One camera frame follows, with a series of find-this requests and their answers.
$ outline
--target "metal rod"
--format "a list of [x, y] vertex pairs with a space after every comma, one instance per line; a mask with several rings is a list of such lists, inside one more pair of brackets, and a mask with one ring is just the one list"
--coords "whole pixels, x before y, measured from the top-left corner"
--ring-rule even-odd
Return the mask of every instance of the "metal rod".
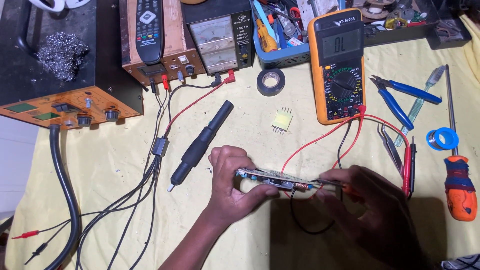
[[310, 0], [310, 5], [312, 6], [313, 16], [315, 18], [318, 17], [318, 9], [317, 5], [315, 4], [315, 0]]
[[[445, 77], [447, 80], [447, 94], [448, 94], [448, 112], [450, 113], [450, 128], [456, 132], [455, 127], [455, 113], [453, 111], [453, 98], [452, 98], [452, 84], [450, 83], [450, 69], [448, 65], [445, 65]], [[454, 156], [458, 156], [458, 147], [452, 149]]]

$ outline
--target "black rubber hose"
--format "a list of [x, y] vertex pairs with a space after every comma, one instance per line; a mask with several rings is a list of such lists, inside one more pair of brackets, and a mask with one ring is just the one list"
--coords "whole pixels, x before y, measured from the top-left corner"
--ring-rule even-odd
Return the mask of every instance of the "black rubber hose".
[[52, 152], [53, 165], [60, 180], [60, 185], [63, 189], [65, 199], [67, 200], [68, 210], [70, 211], [70, 219], [72, 220], [72, 228], [70, 230], [70, 237], [63, 248], [60, 255], [47, 267], [45, 270], [56, 270], [63, 263], [63, 261], [70, 254], [70, 251], [77, 243], [78, 235], [80, 234], [80, 212], [78, 210], [77, 199], [73, 193], [73, 187], [68, 179], [67, 173], [63, 166], [60, 154], [60, 125], [50, 125], [50, 150]]

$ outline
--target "workbench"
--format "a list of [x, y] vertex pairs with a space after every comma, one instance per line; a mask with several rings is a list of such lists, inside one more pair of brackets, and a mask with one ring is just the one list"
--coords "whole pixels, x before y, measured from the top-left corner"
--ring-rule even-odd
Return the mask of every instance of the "workbench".
[[[480, 41], [479, 31], [467, 22], [473, 34], [472, 42], [462, 48], [433, 51], [425, 39], [395, 43], [365, 49], [365, 75], [424, 87], [431, 72], [440, 65], [449, 64], [452, 90], [460, 137], [459, 153], [470, 159], [470, 173], [479, 188], [480, 170]], [[330, 131], [335, 125], [325, 126], [317, 121], [309, 63], [284, 69], [287, 80], [284, 90], [275, 97], [264, 97], [256, 89], [256, 78], [261, 71], [258, 62], [253, 68], [235, 72], [236, 82], [223, 85], [183, 113], [173, 124], [169, 135], [170, 146], [163, 158], [156, 193], [156, 217], [149, 247], [137, 269], [156, 270], [182, 240], [208, 203], [211, 194], [212, 173], [207, 155], [211, 148], [233, 145], [247, 150], [260, 168], [280, 170], [286, 159], [302, 145]], [[379, 116], [400, 127], [401, 124], [388, 109], [375, 85], [366, 81], [367, 113]], [[209, 85], [212, 77], [198, 76], [187, 83]], [[179, 85], [171, 82], [171, 87]], [[173, 97], [172, 114], [205, 94], [208, 89], [182, 88]], [[390, 90], [400, 106], [408, 112], [415, 98]], [[473, 222], [454, 220], [447, 209], [444, 181], [444, 159], [450, 151], [436, 151], [425, 140], [434, 129], [449, 126], [445, 77], [430, 93], [442, 96], [439, 105], [425, 103], [414, 122], [417, 144], [416, 187], [408, 203], [422, 247], [434, 261], [480, 253], [480, 218]], [[210, 145], [207, 154], [194, 168], [185, 182], [171, 193], [166, 191], [170, 176], [190, 143], [213, 118], [225, 100], [235, 108]], [[129, 192], [141, 180], [144, 163], [153, 139], [159, 105], [151, 92], [144, 93], [144, 116], [128, 118], [124, 122], [104, 123], [90, 129], [83, 128], [61, 133], [64, 164], [82, 213], [99, 211]], [[293, 120], [284, 135], [274, 133], [271, 123], [277, 110], [292, 109]], [[168, 115], [160, 122], [160, 135], [168, 123]], [[397, 186], [402, 185], [393, 162], [377, 134], [377, 122], [365, 120], [357, 144], [342, 159], [342, 165], [366, 166], [377, 171]], [[354, 121], [344, 144], [345, 151], [352, 143], [358, 128]], [[295, 156], [285, 173], [313, 180], [330, 169], [340, 141], [346, 131], [341, 127], [332, 135], [308, 146]], [[395, 139], [396, 134], [388, 131]], [[50, 154], [48, 129], [40, 129], [30, 179], [25, 196], [15, 213], [11, 236], [52, 227], [70, 216], [55, 173]], [[404, 146], [399, 148], [403, 157]], [[242, 181], [240, 188], [248, 191], [256, 183]], [[307, 197], [305, 193], [298, 198]], [[152, 215], [150, 195], [136, 210], [113, 269], [128, 269], [140, 254], [147, 239]], [[356, 215], [362, 207], [346, 202]], [[310, 230], [318, 230], [331, 220], [317, 199], [295, 202], [300, 221]], [[115, 212], [100, 221], [88, 236], [82, 253], [84, 269], [106, 269], [115, 251], [131, 210]], [[94, 216], [83, 218], [85, 226]], [[67, 226], [45, 251], [27, 266], [23, 264], [55, 230], [28, 239], [10, 240], [7, 246], [8, 269], [43, 269], [57, 257], [70, 233]], [[251, 215], [231, 225], [213, 247], [204, 269], [382, 269], [378, 262], [357, 248], [338, 226], [318, 236], [302, 232], [294, 223], [289, 200], [281, 193]], [[65, 269], [74, 269], [69, 261]]]

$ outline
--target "multimeter rotary dial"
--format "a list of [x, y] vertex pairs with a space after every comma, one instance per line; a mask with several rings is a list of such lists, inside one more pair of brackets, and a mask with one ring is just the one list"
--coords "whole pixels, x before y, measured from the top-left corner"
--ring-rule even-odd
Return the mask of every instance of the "multimeter rotary dial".
[[343, 71], [335, 75], [330, 85], [330, 89], [336, 98], [343, 99], [352, 95], [356, 84], [357, 79], [355, 76], [348, 71]]

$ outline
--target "yellow screwdriver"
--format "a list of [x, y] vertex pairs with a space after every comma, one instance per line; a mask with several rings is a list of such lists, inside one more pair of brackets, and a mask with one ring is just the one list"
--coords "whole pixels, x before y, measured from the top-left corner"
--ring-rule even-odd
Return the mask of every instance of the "yellow screwdriver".
[[268, 34], [267, 27], [262, 23], [262, 20], [259, 19], [260, 16], [258, 15], [255, 8], [253, 8], [253, 12], [255, 13], [255, 19], [257, 21], [257, 26], [258, 26], [257, 31], [258, 31], [258, 34], [260, 35], [262, 48], [264, 49], [264, 52], [271, 52], [271, 51], [278, 50], [275, 39]]

